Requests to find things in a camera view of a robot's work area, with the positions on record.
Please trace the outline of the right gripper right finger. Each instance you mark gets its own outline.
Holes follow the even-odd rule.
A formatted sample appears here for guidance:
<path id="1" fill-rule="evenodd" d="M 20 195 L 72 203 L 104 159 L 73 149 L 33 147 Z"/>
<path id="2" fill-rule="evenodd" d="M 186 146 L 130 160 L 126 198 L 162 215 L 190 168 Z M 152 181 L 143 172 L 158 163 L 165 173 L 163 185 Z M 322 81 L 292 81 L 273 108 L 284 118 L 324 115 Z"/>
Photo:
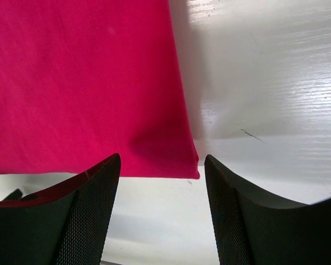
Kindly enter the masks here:
<path id="1" fill-rule="evenodd" d="M 299 203 L 242 178 L 212 155 L 204 166 L 221 264 L 331 264 L 331 198 Z"/>

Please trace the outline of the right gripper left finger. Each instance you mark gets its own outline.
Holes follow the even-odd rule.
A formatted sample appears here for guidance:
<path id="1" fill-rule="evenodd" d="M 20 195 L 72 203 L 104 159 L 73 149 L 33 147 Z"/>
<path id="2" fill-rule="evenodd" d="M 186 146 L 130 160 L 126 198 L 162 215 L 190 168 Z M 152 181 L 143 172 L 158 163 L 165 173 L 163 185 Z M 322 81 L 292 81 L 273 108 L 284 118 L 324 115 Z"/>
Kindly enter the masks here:
<path id="1" fill-rule="evenodd" d="M 115 201 L 121 158 L 29 195 L 0 201 L 0 264 L 99 264 Z"/>

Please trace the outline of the pink t shirt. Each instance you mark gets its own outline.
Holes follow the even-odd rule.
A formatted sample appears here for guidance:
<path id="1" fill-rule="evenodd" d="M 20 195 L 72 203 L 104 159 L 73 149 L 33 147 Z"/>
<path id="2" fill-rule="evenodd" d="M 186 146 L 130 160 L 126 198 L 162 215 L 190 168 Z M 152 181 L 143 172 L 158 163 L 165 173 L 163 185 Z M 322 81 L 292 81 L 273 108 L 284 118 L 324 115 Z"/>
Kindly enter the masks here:
<path id="1" fill-rule="evenodd" d="M 0 174 L 197 179 L 168 1 L 0 1 Z"/>

